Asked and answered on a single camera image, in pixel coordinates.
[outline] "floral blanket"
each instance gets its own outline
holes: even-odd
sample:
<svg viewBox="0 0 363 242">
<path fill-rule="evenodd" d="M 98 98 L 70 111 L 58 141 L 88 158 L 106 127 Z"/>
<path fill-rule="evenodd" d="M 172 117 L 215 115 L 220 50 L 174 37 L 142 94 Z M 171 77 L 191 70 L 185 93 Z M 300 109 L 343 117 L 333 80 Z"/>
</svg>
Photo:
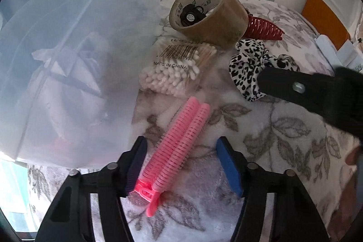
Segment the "floral blanket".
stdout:
<svg viewBox="0 0 363 242">
<path fill-rule="evenodd" d="M 240 0 L 255 16 L 271 20 L 284 32 L 284 39 L 265 42 L 270 52 L 287 54 L 302 72 L 331 74 L 332 69 L 315 46 L 314 31 L 295 12 L 266 0 Z M 168 22 L 174 0 L 161 0 L 162 18 L 156 37 L 183 37 Z M 246 101 L 228 73 L 234 50 L 221 53 L 204 74 L 196 97 L 211 105 L 211 116 L 195 149 L 162 195 L 155 216 L 145 214 L 147 202 L 136 193 L 122 200 L 136 242 L 226 242 L 234 231 L 243 200 L 237 199 L 215 153 L 216 141 L 226 136 L 235 150 L 264 169 L 284 172 L 293 169 L 304 183 L 327 226 L 339 205 L 353 171 L 344 162 L 358 143 L 316 114 L 295 104 L 264 97 Z M 154 92 L 139 92 L 132 123 L 130 145 L 138 135 L 148 139 L 148 158 L 185 101 Z M 67 169 L 29 166 L 30 202 L 40 222 L 50 201 L 68 173 Z M 97 241 L 102 241 L 97 200 L 93 199 Z M 273 196 L 268 196 L 261 241 L 268 241 L 272 223 Z"/>
</svg>

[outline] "brown packing tape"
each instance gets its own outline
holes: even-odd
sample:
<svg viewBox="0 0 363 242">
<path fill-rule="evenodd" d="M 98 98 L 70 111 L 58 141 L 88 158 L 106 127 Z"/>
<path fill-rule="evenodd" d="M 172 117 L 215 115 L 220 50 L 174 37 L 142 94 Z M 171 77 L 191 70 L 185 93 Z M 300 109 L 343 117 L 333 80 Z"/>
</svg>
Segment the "brown packing tape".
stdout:
<svg viewBox="0 0 363 242">
<path fill-rule="evenodd" d="M 204 13 L 214 10 L 197 24 L 184 27 L 179 16 L 190 3 L 202 6 Z M 248 14 L 238 0 L 176 0 L 169 14 L 169 22 L 172 28 L 192 40 L 227 49 L 233 47 L 246 32 Z"/>
</svg>

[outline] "black and white fabric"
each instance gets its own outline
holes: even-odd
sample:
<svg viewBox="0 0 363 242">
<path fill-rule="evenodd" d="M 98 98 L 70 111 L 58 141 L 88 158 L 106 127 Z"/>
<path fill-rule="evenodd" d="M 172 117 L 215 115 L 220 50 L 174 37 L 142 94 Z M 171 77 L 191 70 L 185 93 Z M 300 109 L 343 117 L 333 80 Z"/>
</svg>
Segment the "black and white fabric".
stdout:
<svg viewBox="0 0 363 242">
<path fill-rule="evenodd" d="M 275 67 L 300 72 L 295 60 L 288 55 L 275 57 L 265 48 L 263 42 L 241 39 L 236 43 L 239 51 L 229 63 L 229 74 L 242 96 L 248 101 L 256 101 L 265 96 L 257 85 L 257 76 L 266 67 Z"/>
</svg>

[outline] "orange panel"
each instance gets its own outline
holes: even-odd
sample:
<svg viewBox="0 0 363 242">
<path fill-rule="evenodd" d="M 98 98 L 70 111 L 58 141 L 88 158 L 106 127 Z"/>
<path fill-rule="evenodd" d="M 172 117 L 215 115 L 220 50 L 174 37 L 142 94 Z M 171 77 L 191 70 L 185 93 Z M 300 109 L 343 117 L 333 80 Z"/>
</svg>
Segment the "orange panel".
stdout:
<svg viewBox="0 0 363 242">
<path fill-rule="evenodd" d="M 328 36 L 337 49 L 350 39 L 342 22 L 323 0 L 307 0 L 302 15 L 320 34 Z"/>
</svg>

